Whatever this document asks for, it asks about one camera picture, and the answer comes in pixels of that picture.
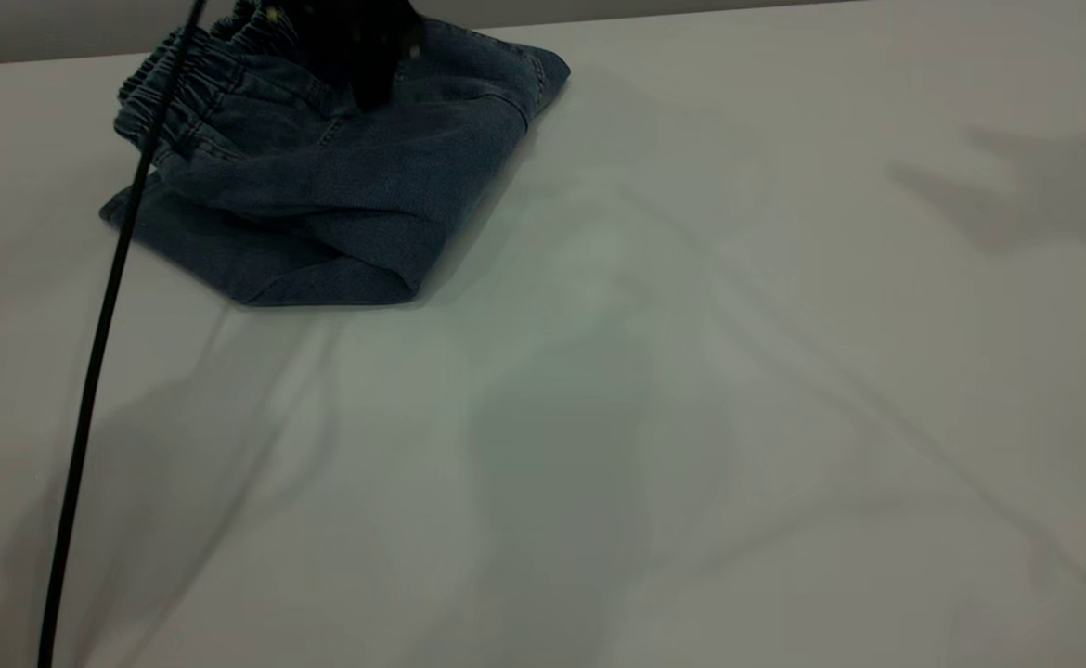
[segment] seam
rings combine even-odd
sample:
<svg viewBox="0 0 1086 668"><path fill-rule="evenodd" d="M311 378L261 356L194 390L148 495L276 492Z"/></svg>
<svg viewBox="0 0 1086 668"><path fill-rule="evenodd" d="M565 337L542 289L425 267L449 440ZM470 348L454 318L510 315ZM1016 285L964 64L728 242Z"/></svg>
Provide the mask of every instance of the seam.
<svg viewBox="0 0 1086 668"><path fill-rule="evenodd" d="M341 129L341 127L344 125L344 122L348 122L348 119L349 117L332 118L332 123L330 123L328 125L328 128L324 130L324 135L321 135L319 141L317 141L316 147L321 149L326 147L326 144L328 144L329 141L331 141L332 138L336 137L336 133L338 133Z"/></svg>
<svg viewBox="0 0 1086 668"><path fill-rule="evenodd" d="M191 143L192 139L195 137L195 133L201 127L209 125L209 119L213 116L214 112L220 109L220 102L222 100L225 100L226 93L228 93L229 90L237 90L241 86L243 76L245 76L245 67L242 65L241 60L238 60L238 65L233 68L233 83L227 87L219 87L219 89L217 89L217 93L214 94L213 100L204 106L204 111L198 115L195 121L189 124L188 129L184 131L184 139L179 141L181 147L187 147L188 143ZM207 140L195 141L192 150L200 149L201 143L207 143ZM239 157L240 155L233 157L233 160L239 160Z"/></svg>

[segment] table surface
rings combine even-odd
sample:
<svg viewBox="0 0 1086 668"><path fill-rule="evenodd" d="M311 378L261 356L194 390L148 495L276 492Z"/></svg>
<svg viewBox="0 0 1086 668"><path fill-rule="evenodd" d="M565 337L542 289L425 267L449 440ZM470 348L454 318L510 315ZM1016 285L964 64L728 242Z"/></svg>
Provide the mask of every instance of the table surface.
<svg viewBox="0 0 1086 668"><path fill-rule="evenodd" d="M573 74L416 303L131 251L61 665L1086 667L1086 1L491 33ZM0 668L140 59L0 65Z"/></svg>

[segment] denim fabric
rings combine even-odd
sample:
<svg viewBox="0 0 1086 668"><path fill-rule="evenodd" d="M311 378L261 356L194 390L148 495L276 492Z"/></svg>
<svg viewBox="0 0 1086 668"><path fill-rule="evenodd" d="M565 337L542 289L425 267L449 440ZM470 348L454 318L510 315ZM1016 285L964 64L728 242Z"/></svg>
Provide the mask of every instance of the denim fabric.
<svg viewBox="0 0 1086 668"><path fill-rule="evenodd" d="M178 30L126 80L141 148ZM568 77L552 52L427 22L392 101L361 114L334 63L249 0L192 42L136 238L252 305L412 300ZM102 207L122 224L127 191Z"/></svg>

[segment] jeans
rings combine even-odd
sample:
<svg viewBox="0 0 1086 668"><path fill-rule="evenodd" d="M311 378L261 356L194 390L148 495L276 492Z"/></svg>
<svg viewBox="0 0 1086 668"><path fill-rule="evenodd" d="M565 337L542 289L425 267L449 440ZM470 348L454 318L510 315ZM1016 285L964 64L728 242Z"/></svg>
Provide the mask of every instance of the jeans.
<svg viewBox="0 0 1086 668"><path fill-rule="evenodd" d="M115 131L140 149L178 35L118 92ZM195 35L136 238L243 304L412 300L568 73L552 52L429 18L389 105L361 114L285 16L239 0ZM122 225L127 196L103 219Z"/></svg>

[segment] gray wall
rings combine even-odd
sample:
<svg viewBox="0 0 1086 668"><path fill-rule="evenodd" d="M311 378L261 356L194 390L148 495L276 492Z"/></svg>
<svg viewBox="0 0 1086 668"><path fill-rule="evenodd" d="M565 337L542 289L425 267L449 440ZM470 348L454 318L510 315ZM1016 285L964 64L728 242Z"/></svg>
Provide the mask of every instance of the gray wall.
<svg viewBox="0 0 1086 668"><path fill-rule="evenodd" d="M810 0L412 0L468 27L645 16L806 3ZM190 0L0 0L0 62L146 51L187 14ZM233 0L209 0L222 16Z"/></svg>

